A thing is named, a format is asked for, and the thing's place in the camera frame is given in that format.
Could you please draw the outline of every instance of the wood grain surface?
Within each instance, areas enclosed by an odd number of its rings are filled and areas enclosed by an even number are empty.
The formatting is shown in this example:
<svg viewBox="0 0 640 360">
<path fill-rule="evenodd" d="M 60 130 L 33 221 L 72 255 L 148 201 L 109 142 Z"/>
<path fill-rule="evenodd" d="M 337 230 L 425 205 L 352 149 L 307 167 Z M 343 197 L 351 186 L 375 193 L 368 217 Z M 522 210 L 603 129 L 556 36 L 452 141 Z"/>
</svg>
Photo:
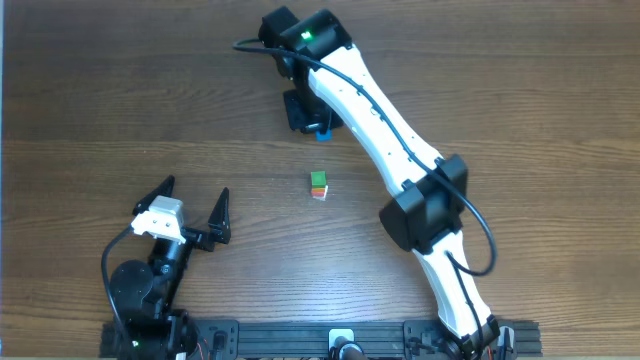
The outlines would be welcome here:
<svg viewBox="0 0 640 360">
<path fill-rule="evenodd" d="M 433 318 L 389 239 L 382 180 L 346 129 L 292 133 L 268 57 L 236 53 L 276 0 L 7 0 L 4 355 L 96 356 L 112 314 L 100 255 L 165 176 L 232 241 L 193 256 L 178 303 L 240 321 Z M 640 337 L 640 3 L 290 1 L 331 9 L 405 119 L 471 169 L 497 239 L 493 312 L 539 321 L 547 355 L 633 355 Z M 327 171 L 326 202 L 309 172 Z M 475 267 L 488 250 L 467 214 Z M 110 265 L 144 259 L 132 237 Z"/>
</svg>

